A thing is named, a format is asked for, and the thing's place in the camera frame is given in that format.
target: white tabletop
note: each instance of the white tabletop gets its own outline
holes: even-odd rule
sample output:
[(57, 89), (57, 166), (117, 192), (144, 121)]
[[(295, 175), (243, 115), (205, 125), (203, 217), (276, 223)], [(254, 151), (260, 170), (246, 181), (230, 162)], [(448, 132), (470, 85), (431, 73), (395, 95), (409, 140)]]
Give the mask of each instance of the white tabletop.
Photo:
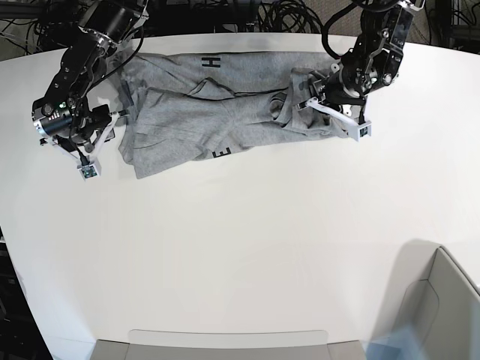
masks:
[[(354, 44), (331, 37), (337, 51)], [(147, 39), (150, 53), (323, 51), (306, 34)], [(54, 355), (87, 359), (133, 329), (388, 333), (437, 244), (478, 276), (480, 57), (407, 44), (372, 94), (373, 137), (271, 145), (135, 179), (117, 138), (83, 182), (40, 147), (32, 102), (62, 52), (0, 63), (0, 224)], [(109, 84), (91, 96), (116, 102)]]

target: gray t-shirt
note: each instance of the gray t-shirt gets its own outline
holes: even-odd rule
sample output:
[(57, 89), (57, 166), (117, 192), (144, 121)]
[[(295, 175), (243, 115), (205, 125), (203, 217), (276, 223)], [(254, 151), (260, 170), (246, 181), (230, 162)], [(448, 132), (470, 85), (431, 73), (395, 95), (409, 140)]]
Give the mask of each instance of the gray t-shirt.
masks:
[(313, 71), (326, 76), (332, 62), (317, 52), (138, 55), (113, 80), (131, 114), (124, 161), (141, 179), (254, 146), (346, 137), (335, 119), (296, 109)]

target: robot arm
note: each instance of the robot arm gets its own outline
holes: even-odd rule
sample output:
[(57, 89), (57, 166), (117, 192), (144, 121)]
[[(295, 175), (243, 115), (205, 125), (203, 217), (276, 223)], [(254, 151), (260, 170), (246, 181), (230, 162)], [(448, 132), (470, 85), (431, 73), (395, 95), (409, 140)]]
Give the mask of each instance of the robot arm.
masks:
[[(340, 58), (340, 62), (332, 66), (329, 77), (310, 84), (314, 97), (300, 103), (298, 108), (312, 107), (335, 117), (350, 137), (359, 140), (371, 134), (371, 123), (364, 117), (367, 96), (390, 86), (397, 77), (413, 14), (424, 7), (425, 0), (421, 0), (419, 7), (410, 0), (388, 1), (388, 4), (375, 0), (370, 5), (363, 4), (362, 0), (352, 2), (354, 4), (343, 9), (344, 13), (359, 4), (364, 8), (361, 34), (355, 46), (342, 56), (332, 54)], [(351, 106), (360, 107), (356, 124), (350, 118)]]
[[(147, 1), (96, 1), (79, 23), (82, 34), (64, 53), (45, 96), (33, 103), (32, 119), (43, 143), (59, 146), (63, 152), (78, 152), (79, 170), (85, 178), (97, 175), (99, 169), (94, 169), (96, 159), (85, 156), (79, 146), (96, 154), (95, 147), (101, 147), (102, 139), (108, 140), (101, 134), (113, 120), (107, 105), (91, 111), (86, 95), (105, 77), (107, 57), (140, 29)], [(91, 141), (94, 133), (97, 138)]]

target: folded cloth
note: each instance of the folded cloth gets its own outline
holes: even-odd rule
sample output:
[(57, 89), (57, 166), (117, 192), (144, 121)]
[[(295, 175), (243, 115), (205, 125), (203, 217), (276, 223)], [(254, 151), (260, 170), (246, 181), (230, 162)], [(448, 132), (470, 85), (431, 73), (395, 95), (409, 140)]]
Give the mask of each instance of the folded cloth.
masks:
[(138, 55), (113, 80), (130, 110), (119, 150), (141, 179), (254, 146), (346, 137), (335, 119), (296, 109), (331, 64), (317, 52)]

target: white table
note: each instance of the white table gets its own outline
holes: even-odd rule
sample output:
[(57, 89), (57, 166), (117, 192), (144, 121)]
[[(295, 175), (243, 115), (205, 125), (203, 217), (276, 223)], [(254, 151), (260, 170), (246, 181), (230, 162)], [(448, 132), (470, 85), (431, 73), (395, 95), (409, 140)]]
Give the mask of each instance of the white table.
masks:
[[(331, 37), (344, 51), (351, 37)], [(323, 51), (306, 34), (147, 39), (151, 53)], [(388, 333), (436, 243), (480, 282), (480, 57), (407, 44), (370, 96), (373, 137), (255, 148), (135, 179), (117, 150), (83, 182), (30, 118), (62, 52), (0, 63), (0, 224), (52, 353), (132, 329)], [(116, 102), (109, 84), (91, 105)]]

